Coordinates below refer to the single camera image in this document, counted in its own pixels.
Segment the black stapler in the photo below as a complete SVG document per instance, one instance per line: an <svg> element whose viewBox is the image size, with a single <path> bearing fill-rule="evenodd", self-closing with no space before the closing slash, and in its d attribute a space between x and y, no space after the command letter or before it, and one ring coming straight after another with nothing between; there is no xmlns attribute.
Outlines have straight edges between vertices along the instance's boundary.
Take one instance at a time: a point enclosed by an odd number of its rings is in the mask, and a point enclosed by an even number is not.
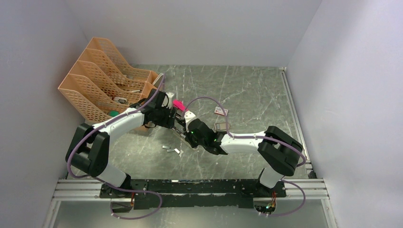
<svg viewBox="0 0 403 228"><path fill-rule="evenodd" d="M172 127L172 130L175 132L175 135L177 135L180 138L180 140L183 141L190 148L192 148L192 149L197 148L197 145L191 143L190 139L187 137L187 132L185 129L185 122L184 122L184 120L181 119L179 114L175 115L174 125Z"/></svg>

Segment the brown cardboard staple tray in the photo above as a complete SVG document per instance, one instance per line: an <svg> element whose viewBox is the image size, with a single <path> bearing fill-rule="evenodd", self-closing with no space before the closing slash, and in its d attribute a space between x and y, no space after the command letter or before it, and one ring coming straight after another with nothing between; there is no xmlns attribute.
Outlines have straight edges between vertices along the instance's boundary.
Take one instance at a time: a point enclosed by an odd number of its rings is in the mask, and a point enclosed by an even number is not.
<svg viewBox="0 0 403 228"><path fill-rule="evenodd" d="M230 124L227 122L219 122L219 123L215 123L214 124L214 129L217 132L223 132L223 131L227 131L227 129L230 129Z"/></svg>

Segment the pink plastic staple remover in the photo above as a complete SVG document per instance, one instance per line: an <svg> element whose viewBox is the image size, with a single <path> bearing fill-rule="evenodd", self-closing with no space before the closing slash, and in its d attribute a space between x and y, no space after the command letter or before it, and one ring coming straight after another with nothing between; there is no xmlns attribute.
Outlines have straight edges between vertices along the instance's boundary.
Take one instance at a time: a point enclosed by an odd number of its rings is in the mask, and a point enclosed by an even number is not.
<svg viewBox="0 0 403 228"><path fill-rule="evenodd" d="M185 112L185 111L186 111L186 109L185 109L186 106L183 104L182 101L179 101L179 100L174 99L174 100L173 100L173 106L174 106L175 108L177 108L178 110L182 111L182 112Z"/></svg>

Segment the red white staple box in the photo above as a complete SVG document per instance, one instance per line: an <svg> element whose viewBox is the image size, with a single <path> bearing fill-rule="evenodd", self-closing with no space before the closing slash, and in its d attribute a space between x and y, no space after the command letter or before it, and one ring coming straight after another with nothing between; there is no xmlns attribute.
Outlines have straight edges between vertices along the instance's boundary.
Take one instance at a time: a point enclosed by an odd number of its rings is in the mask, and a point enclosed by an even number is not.
<svg viewBox="0 0 403 228"><path fill-rule="evenodd" d="M215 107L214 113L217 115L221 115L221 116L226 116L228 115L228 109L222 109L220 107Z"/></svg>

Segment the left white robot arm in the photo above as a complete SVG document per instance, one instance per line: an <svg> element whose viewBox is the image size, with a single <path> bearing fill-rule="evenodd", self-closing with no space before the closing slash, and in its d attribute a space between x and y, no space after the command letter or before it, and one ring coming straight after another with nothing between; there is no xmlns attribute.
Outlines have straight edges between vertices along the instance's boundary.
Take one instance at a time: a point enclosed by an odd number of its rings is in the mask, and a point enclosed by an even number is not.
<svg viewBox="0 0 403 228"><path fill-rule="evenodd" d="M152 89L147 98L131 104L117 116L94 125L79 125L66 154L68 167L111 184L124 198L131 193L131 177L109 162L110 145L127 132L152 123L171 129L176 110L174 93Z"/></svg>

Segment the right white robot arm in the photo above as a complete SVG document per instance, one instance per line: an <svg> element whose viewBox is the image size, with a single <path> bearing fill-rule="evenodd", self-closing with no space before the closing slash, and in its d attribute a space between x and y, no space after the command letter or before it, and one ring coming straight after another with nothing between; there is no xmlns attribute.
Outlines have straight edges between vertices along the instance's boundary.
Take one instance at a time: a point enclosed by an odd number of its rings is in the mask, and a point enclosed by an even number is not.
<svg viewBox="0 0 403 228"><path fill-rule="evenodd" d="M258 133L234 134L215 132L200 119L186 121L185 140L192 148L203 147L215 155L232 153L259 154L268 164L259 175L256 189L259 195L269 196L275 185L285 176L293 176L296 168L306 162L303 146L276 126Z"/></svg>

